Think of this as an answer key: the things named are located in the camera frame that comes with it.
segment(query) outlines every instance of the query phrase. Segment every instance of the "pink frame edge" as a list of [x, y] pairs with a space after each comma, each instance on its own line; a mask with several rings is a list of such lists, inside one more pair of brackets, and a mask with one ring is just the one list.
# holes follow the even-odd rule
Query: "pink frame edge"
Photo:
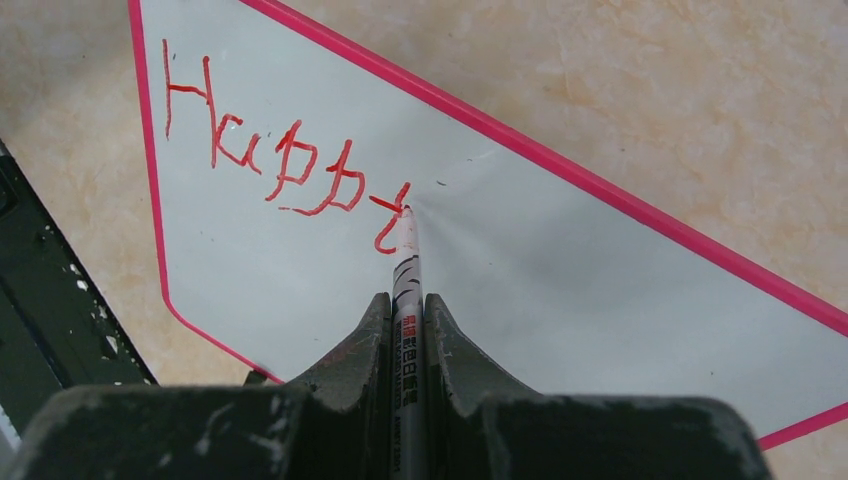
[[[168, 290], [167, 267], [165, 265], [165, 240], [162, 232], [162, 210], [159, 203], [159, 183], [153, 140], [150, 91], [147, 83], [147, 57], [144, 49], [141, 1], [128, 0], [128, 4], [163, 300], [174, 317], [187, 328], [251, 368], [263, 372], [278, 383], [283, 383], [281, 379], [271, 375], [264, 368], [251, 362], [248, 358], [191, 324], [180, 315], [176, 308], [174, 308], [173, 303], [171, 303]], [[426, 102], [442, 113], [486, 135], [602, 202], [629, 215], [636, 221], [665, 235], [692, 252], [701, 255], [728, 272], [809, 315], [823, 325], [848, 337], [848, 313], [839, 310], [824, 300], [791, 284], [777, 274], [724, 247], [715, 240], [652, 207], [573, 161], [535, 142], [526, 135], [500, 123], [498, 120], [466, 104], [462, 100], [438, 89], [423, 79], [276, 0], [240, 1], [354, 65], [369, 71], [389, 84]], [[762, 437], [759, 440], [760, 447], [764, 450], [776, 447], [846, 418], [848, 418], [848, 402]]]

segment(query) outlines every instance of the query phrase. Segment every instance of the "marker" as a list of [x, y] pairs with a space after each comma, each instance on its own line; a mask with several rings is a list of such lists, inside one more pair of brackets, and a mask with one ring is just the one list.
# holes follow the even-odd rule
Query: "marker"
[[392, 288], [392, 454], [394, 479], [426, 479], [427, 424], [424, 367], [424, 301], [418, 232], [405, 206], [395, 226], [398, 244]]

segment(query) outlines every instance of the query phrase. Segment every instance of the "black metal frame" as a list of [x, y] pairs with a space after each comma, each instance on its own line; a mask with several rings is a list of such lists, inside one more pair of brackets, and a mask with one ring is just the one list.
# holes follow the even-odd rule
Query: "black metal frame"
[[156, 380], [0, 142], [0, 405], [21, 432], [55, 393], [115, 383]]
[[[433, 478], [768, 479], [750, 429], [709, 399], [541, 395], [424, 309]], [[391, 305], [282, 386], [80, 387], [33, 421], [20, 479], [389, 477]]]

